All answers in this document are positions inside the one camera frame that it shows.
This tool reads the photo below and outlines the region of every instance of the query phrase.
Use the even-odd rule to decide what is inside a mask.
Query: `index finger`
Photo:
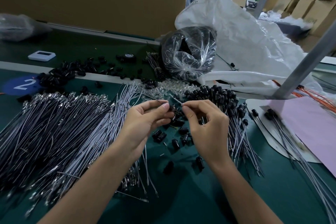
[[[187,106],[192,109],[198,109],[204,114],[208,114],[210,112],[213,112],[215,109],[207,103],[205,100],[193,100],[193,101],[187,101],[183,103],[183,106]]]
[[[168,100],[162,100],[162,99],[160,99],[160,101],[148,100],[146,102],[138,104],[137,106],[141,107],[143,109],[143,111],[147,111],[149,109],[161,106],[162,104],[167,103],[167,102],[168,102]]]

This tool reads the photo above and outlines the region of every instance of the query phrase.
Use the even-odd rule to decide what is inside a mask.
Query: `pink paper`
[[[269,106],[336,177],[336,118],[310,97],[270,100]]]

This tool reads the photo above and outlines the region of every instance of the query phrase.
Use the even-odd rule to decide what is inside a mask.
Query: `forearm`
[[[132,165],[118,145],[107,149],[39,224],[97,223]]]
[[[228,160],[221,167],[213,167],[212,169],[222,185],[239,224],[282,223],[250,187],[231,160]]]

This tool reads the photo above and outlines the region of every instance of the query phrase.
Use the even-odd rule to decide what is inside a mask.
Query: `plastic bag of black parts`
[[[175,78],[194,81],[210,72],[216,52],[216,32],[210,27],[185,27],[161,41],[165,68]]]
[[[0,40],[19,42],[49,31],[47,24],[26,15],[0,14]]]

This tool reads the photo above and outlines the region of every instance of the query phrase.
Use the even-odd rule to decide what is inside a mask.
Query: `workbench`
[[[54,30],[42,38],[25,40],[21,43],[0,42],[0,90],[8,85],[12,85],[13,88],[19,86],[21,79],[34,78],[36,73],[40,73],[46,67],[58,67],[63,60],[85,60],[88,57],[96,59],[98,56],[105,56],[107,62],[124,67],[128,77],[132,74],[136,75],[137,69],[143,68],[143,77],[155,79],[150,66],[141,63],[146,52],[153,49],[157,50],[158,45],[61,30]],[[29,54],[38,50],[55,52],[57,56],[48,62],[32,61],[27,58]],[[116,54],[124,53],[135,54],[138,57],[137,63],[120,64],[115,60]],[[25,66],[17,68],[15,64],[8,65],[3,62],[30,66],[26,66],[27,69]],[[87,86],[89,91],[106,94],[112,100],[121,80],[112,76],[102,76],[107,79],[102,81],[101,89],[95,88],[94,79],[85,77],[70,81],[65,89],[79,92],[82,86]],[[32,84],[30,89],[34,90],[34,86],[37,86],[37,90],[37,84]],[[22,104],[17,102],[17,97],[15,92],[12,95],[0,95],[0,129],[21,111]],[[247,135],[253,149],[262,159],[260,164],[265,177],[259,177],[249,163],[247,167],[242,164],[239,168],[244,178],[284,223],[329,223],[319,196],[304,172],[298,165],[294,169],[288,158],[271,148],[254,121],[248,116],[246,118],[249,122]],[[151,137],[147,143],[149,174],[159,197],[156,197],[153,188],[148,186],[146,190],[149,203],[116,194],[99,223],[236,223],[221,186],[207,164],[205,163],[205,169],[202,172],[194,166],[195,158],[198,156],[195,146],[183,146],[181,150],[174,152],[171,140],[179,139],[177,131],[174,128],[168,128],[167,131],[163,129],[163,131],[168,135],[164,139],[167,147],[163,143],[154,142]],[[175,163],[175,168],[171,175],[164,175],[163,168],[170,160]],[[336,191],[336,180],[324,165],[312,164],[312,167],[329,187]],[[31,193],[32,191],[25,195],[15,195],[8,201],[6,193],[2,193],[0,223],[29,224],[36,223],[42,218],[48,211],[44,202],[36,206],[28,219],[24,218],[24,214],[32,205],[28,200]],[[131,188],[127,193],[144,197],[142,189],[137,187]]]

